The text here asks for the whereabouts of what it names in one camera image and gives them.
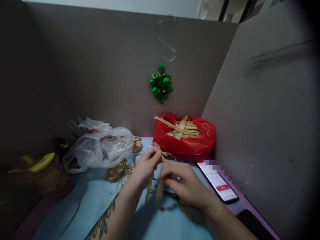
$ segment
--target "wire hook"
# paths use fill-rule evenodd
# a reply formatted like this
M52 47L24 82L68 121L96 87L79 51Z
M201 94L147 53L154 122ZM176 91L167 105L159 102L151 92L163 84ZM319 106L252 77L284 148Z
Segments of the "wire hook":
M175 19L174 19L173 14L169 14L168 16L172 16L172 20L169 20L168 22L174 23ZM165 57L163 57L163 58L162 58L162 62L163 62L163 59L166 60L167 62L171 62L172 60L174 60L174 59L176 58L176 56L177 56L177 51L176 51L175 49L173 49L172 47L170 47L168 44L166 44L166 43L159 37L159 35L158 35L158 28L159 28L160 23L162 23L162 22L163 22L163 20L161 20L161 21L158 23L158 25L157 25L157 38L158 38L164 45L166 45L168 48L170 48L172 51L174 51L174 52L176 53L176 55L174 56L174 58L172 58L171 60L168 60L168 59L166 59Z

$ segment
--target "green hanging ornament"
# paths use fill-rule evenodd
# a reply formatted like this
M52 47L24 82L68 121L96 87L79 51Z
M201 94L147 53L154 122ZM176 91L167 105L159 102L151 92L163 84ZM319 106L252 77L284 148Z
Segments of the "green hanging ornament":
M154 97L163 104L163 100L168 99L169 93L173 91L172 76L165 73L166 68L164 64L160 64L158 74L151 75L150 84L152 85L152 93Z

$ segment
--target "woven ornament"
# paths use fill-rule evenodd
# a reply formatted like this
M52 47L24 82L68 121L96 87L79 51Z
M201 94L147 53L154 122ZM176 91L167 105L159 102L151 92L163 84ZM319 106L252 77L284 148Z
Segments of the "woven ornament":
M134 136L134 144L132 152L139 152L142 149L142 140L138 136Z
M107 171L107 180L109 182L116 182L122 176L126 167L127 160L124 158L118 165L113 168L109 168Z
M161 104L163 104L163 100L168 99L169 93L173 91L172 76L166 74L166 69L164 64L160 64L158 74L151 75L150 84L152 85L152 93L154 97L159 100Z

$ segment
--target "forearm tattoo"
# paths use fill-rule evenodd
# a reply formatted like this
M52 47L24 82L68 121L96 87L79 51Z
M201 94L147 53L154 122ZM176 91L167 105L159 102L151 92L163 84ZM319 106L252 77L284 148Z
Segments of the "forearm tattoo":
M108 226L107 226L107 218L111 215L111 210L114 211L114 208L116 207L115 199L118 197L119 193L114 197L113 201L110 203L107 210L102 214L102 216L99 218L97 223L93 226L91 231L89 232L88 236L85 238L85 240L93 240L96 239L98 229L99 230L99 240L102 238L103 234L107 234Z

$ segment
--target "desk surface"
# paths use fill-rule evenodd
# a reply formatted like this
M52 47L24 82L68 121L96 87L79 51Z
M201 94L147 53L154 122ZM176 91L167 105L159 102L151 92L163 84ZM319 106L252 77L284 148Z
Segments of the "desk surface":
M152 138L143 139L141 153L148 149L151 142ZM130 162L131 158L132 155L127 158L128 162ZM212 190L196 164L188 163L201 181ZM66 198L55 204L32 239L84 239L114 198L114 195L109 193L120 190L121 184L116 187L117 183L106 181L106 171L107 169L105 168L97 168L76 174L74 190ZM159 173L160 168L155 171L156 179L158 179ZM238 202L227 206L230 211L233 214L238 214L244 209L250 210L275 239L280 239L251 206L249 201L227 178L225 180L240 198ZM155 194L150 194L148 204L144 206L145 195L146 190L143 191L139 200L136 213L128 230L127 239L212 239L206 227L192 223L180 208L172 208L175 203L173 199L166 196L163 197L162 206L167 210L162 213L155 207ZM80 199L79 210L65 230L66 225L77 209Z

